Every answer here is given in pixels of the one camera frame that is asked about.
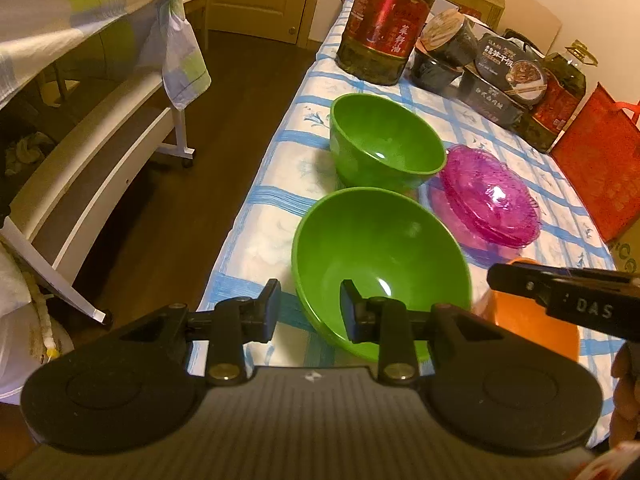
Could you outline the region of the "person's right hand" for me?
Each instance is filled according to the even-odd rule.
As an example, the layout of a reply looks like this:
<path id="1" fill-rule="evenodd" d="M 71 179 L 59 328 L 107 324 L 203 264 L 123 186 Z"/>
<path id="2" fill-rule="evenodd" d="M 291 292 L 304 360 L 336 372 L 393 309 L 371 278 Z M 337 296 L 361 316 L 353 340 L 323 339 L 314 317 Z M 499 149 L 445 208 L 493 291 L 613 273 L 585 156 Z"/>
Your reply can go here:
<path id="1" fill-rule="evenodd" d="M 635 360 L 629 344 L 625 342 L 612 363 L 611 375 L 617 380 L 617 385 L 613 393 L 614 410 L 608 436 L 610 448 L 633 441 L 639 430 L 639 376 L 632 370 Z"/>

